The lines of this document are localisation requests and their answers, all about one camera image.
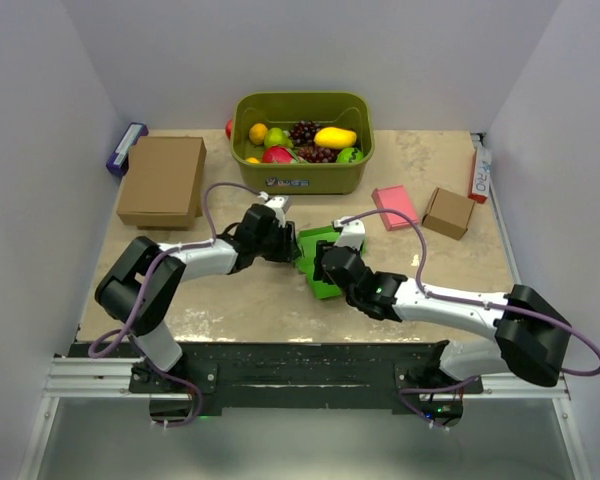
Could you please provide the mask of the green pear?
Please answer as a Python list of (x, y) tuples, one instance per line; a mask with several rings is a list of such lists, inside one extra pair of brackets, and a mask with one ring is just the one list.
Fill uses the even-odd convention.
[(292, 148), (293, 142), (284, 130), (278, 127), (272, 127), (267, 131), (264, 137), (263, 146), (265, 149), (269, 149), (274, 146)]

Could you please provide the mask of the red fruit behind bin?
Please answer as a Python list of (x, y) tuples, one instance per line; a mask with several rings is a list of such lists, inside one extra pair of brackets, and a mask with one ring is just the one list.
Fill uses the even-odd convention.
[(231, 140), (233, 133), (233, 119), (229, 119), (225, 125), (225, 134), (228, 140)]

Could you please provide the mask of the large brown cardboard box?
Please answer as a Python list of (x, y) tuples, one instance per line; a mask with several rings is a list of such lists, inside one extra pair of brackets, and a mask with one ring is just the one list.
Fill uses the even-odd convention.
[(206, 147), (200, 137), (145, 136), (131, 147), (116, 213), (123, 224), (190, 229), (201, 215)]

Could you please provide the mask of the small brown cardboard box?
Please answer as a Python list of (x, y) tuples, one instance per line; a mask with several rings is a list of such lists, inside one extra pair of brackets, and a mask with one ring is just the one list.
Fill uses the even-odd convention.
[(454, 240), (467, 233), (476, 202), (437, 187), (429, 200), (421, 225)]

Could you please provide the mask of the olive green plastic bin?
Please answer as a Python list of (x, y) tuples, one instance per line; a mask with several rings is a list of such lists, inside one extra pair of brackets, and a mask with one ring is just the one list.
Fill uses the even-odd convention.
[[(362, 158), (353, 163), (254, 164), (265, 152), (248, 138), (256, 123), (289, 130), (301, 120), (339, 127), (357, 134)], [(243, 97), (234, 109), (230, 150), (245, 184), (277, 194), (349, 194), (362, 179), (374, 153), (371, 112), (360, 96), (338, 91), (258, 92)]]

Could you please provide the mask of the dark grapes upper bunch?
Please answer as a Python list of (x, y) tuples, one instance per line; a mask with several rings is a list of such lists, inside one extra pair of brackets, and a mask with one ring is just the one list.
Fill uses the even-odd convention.
[(315, 136), (321, 129), (320, 123), (301, 120), (293, 125), (289, 137), (294, 147), (313, 146)]

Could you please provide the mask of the red white box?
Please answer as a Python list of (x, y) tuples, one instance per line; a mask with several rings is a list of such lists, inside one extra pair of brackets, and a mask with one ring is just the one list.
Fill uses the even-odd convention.
[(477, 146), (472, 160), (468, 197), (478, 204), (489, 198), (492, 157), (484, 146)]

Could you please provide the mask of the purple white box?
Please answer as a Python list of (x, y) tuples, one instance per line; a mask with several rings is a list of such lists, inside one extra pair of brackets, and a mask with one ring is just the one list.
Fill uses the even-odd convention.
[(107, 171), (117, 178), (124, 177), (129, 168), (128, 157), (131, 147), (148, 133), (149, 129), (144, 123), (131, 122), (106, 161)]

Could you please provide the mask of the pink box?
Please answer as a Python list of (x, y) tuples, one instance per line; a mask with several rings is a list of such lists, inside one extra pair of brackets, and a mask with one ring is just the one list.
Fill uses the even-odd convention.
[[(395, 210), (406, 215), (414, 224), (419, 223), (416, 209), (403, 185), (376, 188), (371, 197), (377, 209)], [(383, 212), (380, 214), (382, 223), (387, 231), (395, 231), (411, 227), (411, 223), (403, 217)]]

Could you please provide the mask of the dark grapes lower bunch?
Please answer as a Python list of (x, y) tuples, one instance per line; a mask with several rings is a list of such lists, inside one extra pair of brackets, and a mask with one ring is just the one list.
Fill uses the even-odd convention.
[(334, 150), (315, 145), (299, 147), (296, 150), (296, 156), (306, 163), (335, 163), (339, 155), (339, 150)]

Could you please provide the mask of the dark grapes bunch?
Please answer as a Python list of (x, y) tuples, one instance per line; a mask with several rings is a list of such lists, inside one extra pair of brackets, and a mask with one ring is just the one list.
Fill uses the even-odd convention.
[(294, 147), (313, 146), (315, 136), (321, 129), (320, 123), (301, 120), (293, 125), (289, 137)]
[(299, 147), (296, 150), (296, 156), (306, 163), (335, 163), (339, 155), (339, 150), (334, 150), (315, 145)]

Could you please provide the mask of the green round fruit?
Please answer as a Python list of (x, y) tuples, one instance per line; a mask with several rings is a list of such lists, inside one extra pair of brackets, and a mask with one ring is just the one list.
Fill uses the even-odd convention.
[(357, 147), (348, 147), (341, 150), (336, 158), (337, 163), (352, 164), (361, 161), (364, 153)]

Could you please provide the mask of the red dragon fruit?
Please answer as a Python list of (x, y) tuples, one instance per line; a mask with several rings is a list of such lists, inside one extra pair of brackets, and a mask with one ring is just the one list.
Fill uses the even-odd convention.
[(294, 164), (298, 162), (298, 158), (288, 147), (272, 146), (265, 150), (261, 162), (264, 164)]

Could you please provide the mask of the green paper box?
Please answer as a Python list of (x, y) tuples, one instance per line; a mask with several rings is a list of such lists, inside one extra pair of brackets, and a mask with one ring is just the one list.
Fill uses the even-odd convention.
[(350, 247), (358, 253), (364, 252), (366, 229), (362, 221), (344, 224), (341, 220), (332, 226), (314, 228), (297, 234), (300, 256), (295, 267), (303, 274), (318, 300), (338, 297), (341, 290), (328, 282), (321, 267), (321, 259), (333, 247)]

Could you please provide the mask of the yellow mango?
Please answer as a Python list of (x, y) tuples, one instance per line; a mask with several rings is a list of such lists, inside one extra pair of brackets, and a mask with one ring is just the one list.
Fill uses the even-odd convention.
[(318, 147), (343, 150), (353, 147), (357, 142), (357, 134), (353, 130), (338, 127), (325, 127), (314, 136), (314, 143)]

